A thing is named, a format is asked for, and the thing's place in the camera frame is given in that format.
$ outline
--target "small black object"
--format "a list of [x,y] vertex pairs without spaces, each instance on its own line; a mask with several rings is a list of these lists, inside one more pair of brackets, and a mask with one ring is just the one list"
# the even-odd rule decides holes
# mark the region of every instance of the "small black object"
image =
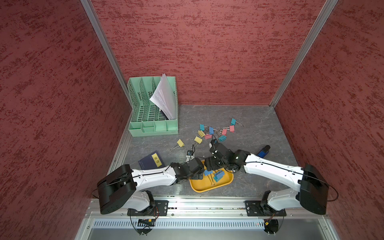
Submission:
[[265,215],[264,212],[261,209],[261,201],[250,201],[247,200],[244,202],[245,203],[245,209],[247,211],[247,216],[248,217],[272,217],[273,214],[275,214],[276,217],[285,217],[287,216],[287,213],[285,212],[285,209],[282,209],[280,211],[275,211],[274,213],[270,215]]
[[131,216],[166,216],[168,212],[168,201],[167,200],[156,200],[154,208],[149,213],[143,213],[143,211],[136,211],[131,209]]
[[223,144],[218,143],[216,140],[211,140],[211,145],[212,147],[209,149],[209,151],[216,158],[217,164],[221,165],[222,167],[227,166],[228,160],[232,159],[234,153],[230,149],[226,148]]
[[137,221],[137,226],[138,227],[154,227],[155,226],[156,219],[139,219]]
[[264,158],[269,153],[270,148],[271,147],[269,145],[266,145],[258,154],[256,154],[256,156]]
[[236,150],[232,158],[229,159],[228,166],[226,169],[232,172],[237,172],[238,170],[240,170],[241,166],[245,164],[245,160],[249,155],[251,155],[251,153],[248,151]]
[[260,202],[260,207],[259,207],[259,210],[264,213],[265,216],[272,216],[276,210],[271,208],[269,205],[268,205],[268,196],[269,194],[271,193],[271,191],[265,191],[264,192],[264,195],[262,197],[262,200]]
[[305,166],[298,197],[303,208],[315,214],[326,213],[329,187],[324,182],[324,178],[314,166]]
[[169,120],[169,118],[167,117],[167,115],[166,115],[162,110],[160,110],[160,113],[161,113],[161,115],[163,115],[163,117],[164,117],[166,120]]
[[205,158],[204,165],[207,168],[207,171],[216,171],[219,170],[220,168],[223,168],[222,165],[219,164],[220,161],[218,161],[214,157],[207,157]]
[[198,158],[193,158],[184,164],[173,162],[170,164],[170,167],[172,167],[176,173],[176,181],[174,184],[183,183],[191,179],[194,175],[204,172],[204,165]]
[[153,209],[155,208],[155,199],[153,198],[153,195],[150,191],[145,190],[143,192],[147,192],[148,194],[149,206],[146,207],[144,210],[141,210],[140,213],[142,213],[142,216],[149,216],[152,214]]
[[137,233],[140,234],[140,235],[147,235],[150,231],[152,231],[152,228],[142,228],[142,229],[136,229]]
[[136,191],[129,164],[121,165],[101,179],[97,183],[97,190],[101,214],[109,214],[121,208]]
[[191,177],[192,180],[202,180],[204,177],[204,173],[196,174],[193,177]]
[[277,219],[268,220],[267,222],[264,223],[264,228],[265,228],[264,231],[266,233],[274,234],[279,230],[279,221]]

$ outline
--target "marble-pattern surface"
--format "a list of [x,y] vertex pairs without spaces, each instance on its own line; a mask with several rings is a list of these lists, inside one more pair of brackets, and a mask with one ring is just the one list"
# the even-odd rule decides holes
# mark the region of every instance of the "marble-pattern surface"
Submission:
[[384,239],[383,40],[384,1],[339,0],[276,107],[298,162],[339,191],[344,240]]
[[[273,108],[213,105],[179,105],[179,134],[132,138],[125,164],[130,164],[132,169],[140,169],[137,161],[155,150],[160,153],[165,165],[171,162],[185,162],[187,150],[190,150],[194,138],[198,136],[199,124],[215,128],[225,127],[230,125],[232,118],[237,119],[244,127],[236,125],[235,133],[228,131],[227,139],[223,142],[227,148],[257,154],[265,145],[270,145],[271,149],[266,159],[297,165]],[[176,145],[178,139],[181,139],[185,146],[171,152],[170,148]],[[203,139],[203,142],[196,147],[195,156],[211,156],[208,144],[209,140]],[[189,182],[158,186],[149,190],[155,195],[261,197],[266,190],[278,191],[288,188],[273,180],[246,174],[244,169],[234,177],[231,184],[203,193],[193,191]]]
[[324,2],[92,0],[126,80],[166,73],[180,104],[238,105],[270,104]]

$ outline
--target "binder clip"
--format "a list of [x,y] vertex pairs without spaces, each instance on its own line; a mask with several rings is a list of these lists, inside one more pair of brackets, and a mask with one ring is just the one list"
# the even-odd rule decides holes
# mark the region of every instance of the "binder clip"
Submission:
[[203,140],[199,137],[195,137],[195,142],[197,142],[198,144],[200,144]]
[[204,126],[204,124],[200,124],[200,130],[204,131],[207,126]]
[[221,136],[218,138],[220,142],[224,142],[227,139],[227,136]]
[[205,133],[201,130],[198,130],[197,133],[200,135],[200,137],[204,137],[205,136]]
[[239,123],[238,121],[236,121],[236,119],[232,118],[231,125],[235,125],[236,123],[240,126],[243,126],[243,124]]
[[170,150],[171,150],[171,152],[172,152],[175,148],[182,147],[182,146],[184,146],[184,143],[181,141],[181,139],[179,139],[179,140],[177,141],[177,145],[174,146],[174,147],[172,147]]

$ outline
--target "red textured wall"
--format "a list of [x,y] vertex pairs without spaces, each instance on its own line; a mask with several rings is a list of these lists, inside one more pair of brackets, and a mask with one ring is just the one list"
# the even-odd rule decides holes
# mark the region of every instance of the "red textured wall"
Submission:
[[345,240],[384,238],[383,13],[339,0],[276,107],[296,159],[339,191],[328,212]]
[[181,104],[269,105],[325,0],[93,0],[125,78],[176,76]]
[[0,34],[0,239],[73,239],[129,103],[80,1],[3,1]]

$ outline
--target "stack of papers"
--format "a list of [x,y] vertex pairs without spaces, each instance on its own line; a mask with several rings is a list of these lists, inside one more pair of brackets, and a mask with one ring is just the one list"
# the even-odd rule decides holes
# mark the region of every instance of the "stack of papers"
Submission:
[[169,120],[177,119],[176,97],[165,73],[161,76],[159,85],[149,100],[158,106]]

